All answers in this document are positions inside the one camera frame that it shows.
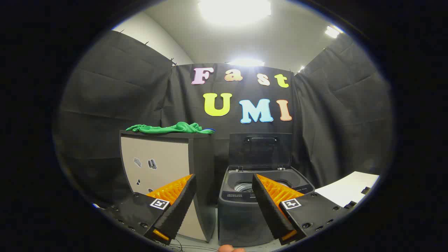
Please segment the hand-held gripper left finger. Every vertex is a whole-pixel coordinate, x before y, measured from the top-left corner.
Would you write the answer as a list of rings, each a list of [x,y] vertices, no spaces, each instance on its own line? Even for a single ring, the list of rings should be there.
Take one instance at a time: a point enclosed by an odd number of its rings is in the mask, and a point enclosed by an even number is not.
[[[105,208],[105,216],[154,242],[170,245],[196,193],[196,175],[189,174],[151,193],[132,195]]]

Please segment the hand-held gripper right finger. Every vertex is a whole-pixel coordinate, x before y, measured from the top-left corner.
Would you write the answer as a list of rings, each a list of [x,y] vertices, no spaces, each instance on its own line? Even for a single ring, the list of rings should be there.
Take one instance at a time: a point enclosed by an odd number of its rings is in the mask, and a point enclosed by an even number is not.
[[[338,205],[317,192],[303,194],[254,174],[252,189],[274,239],[281,245],[313,236],[351,213],[356,202]]]

